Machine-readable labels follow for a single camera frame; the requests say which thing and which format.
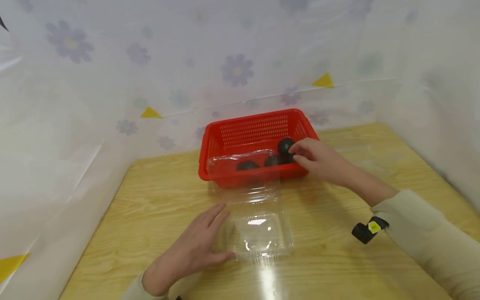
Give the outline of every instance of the table surface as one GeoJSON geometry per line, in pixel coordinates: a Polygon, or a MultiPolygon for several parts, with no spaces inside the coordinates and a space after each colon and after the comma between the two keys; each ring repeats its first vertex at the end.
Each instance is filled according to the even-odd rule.
{"type": "MultiPolygon", "coordinates": [[[[480,217],[472,206],[387,126],[373,123],[318,135],[396,188],[412,189],[480,240],[480,217]]],[[[197,175],[198,155],[132,164],[61,300],[119,299],[137,274],[215,203],[197,175]]],[[[283,182],[281,192],[293,253],[269,264],[233,261],[207,269],[182,283],[196,281],[182,293],[184,300],[450,299],[385,234],[367,246],[350,234],[371,216],[357,195],[312,175],[283,182]]]]}

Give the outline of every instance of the yellow sticker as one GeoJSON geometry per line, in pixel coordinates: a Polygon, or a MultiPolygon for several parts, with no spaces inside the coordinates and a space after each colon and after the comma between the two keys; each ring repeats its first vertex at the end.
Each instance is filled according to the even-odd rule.
{"type": "Polygon", "coordinates": [[[0,259],[0,283],[8,278],[30,254],[0,259]]]}
{"type": "Polygon", "coordinates": [[[326,88],[334,88],[332,78],[330,77],[329,72],[325,73],[322,77],[315,80],[312,85],[326,88]]]}
{"type": "Polygon", "coordinates": [[[159,113],[157,113],[153,108],[150,106],[145,109],[143,114],[140,116],[140,118],[155,118],[155,119],[163,119],[162,116],[160,116],[159,113]]]}
{"type": "Polygon", "coordinates": [[[368,230],[370,230],[371,233],[375,234],[375,233],[381,231],[382,228],[380,227],[380,225],[377,224],[377,222],[372,221],[372,222],[368,223],[368,230]]]}

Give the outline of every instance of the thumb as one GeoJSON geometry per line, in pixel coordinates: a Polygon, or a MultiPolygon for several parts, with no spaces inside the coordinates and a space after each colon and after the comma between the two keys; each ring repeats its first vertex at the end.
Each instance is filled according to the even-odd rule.
{"type": "Polygon", "coordinates": [[[303,155],[294,155],[293,159],[308,171],[312,171],[313,168],[315,167],[315,162],[309,160],[303,155]]]}
{"type": "Polygon", "coordinates": [[[222,252],[222,253],[213,253],[210,256],[210,264],[223,264],[229,260],[235,259],[237,256],[233,252],[222,252]]]}

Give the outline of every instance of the left hand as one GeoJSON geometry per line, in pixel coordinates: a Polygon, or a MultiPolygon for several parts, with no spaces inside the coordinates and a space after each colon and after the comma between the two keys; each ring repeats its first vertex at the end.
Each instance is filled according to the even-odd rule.
{"type": "Polygon", "coordinates": [[[173,245],[150,264],[142,281],[145,291],[163,296],[181,278],[235,258],[233,252],[212,253],[215,235],[230,214],[220,214],[224,207],[224,203],[217,204],[199,214],[173,245]]]}

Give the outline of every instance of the black ball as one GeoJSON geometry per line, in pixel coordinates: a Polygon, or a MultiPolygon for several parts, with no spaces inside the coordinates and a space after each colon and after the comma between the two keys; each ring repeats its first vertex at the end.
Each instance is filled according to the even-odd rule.
{"type": "Polygon", "coordinates": [[[242,170],[251,170],[251,169],[256,169],[259,168],[260,166],[257,165],[254,161],[251,160],[246,160],[239,162],[237,164],[237,171],[242,171],[242,170]]]}
{"type": "Polygon", "coordinates": [[[269,155],[265,159],[264,167],[278,166],[283,164],[283,159],[276,155],[269,155]]]}
{"type": "Polygon", "coordinates": [[[290,154],[288,156],[284,156],[282,158],[282,164],[283,165],[286,165],[286,164],[294,164],[296,163],[296,161],[293,159],[293,154],[290,154]]]}
{"type": "Polygon", "coordinates": [[[277,145],[278,154],[283,157],[291,155],[290,153],[288,153],[288,151],[290,150],[290,147],[293,146],[293,144],[295,144],[295,141],[289,137],[282,139],[280,142],[278,142],[277,145]]]}

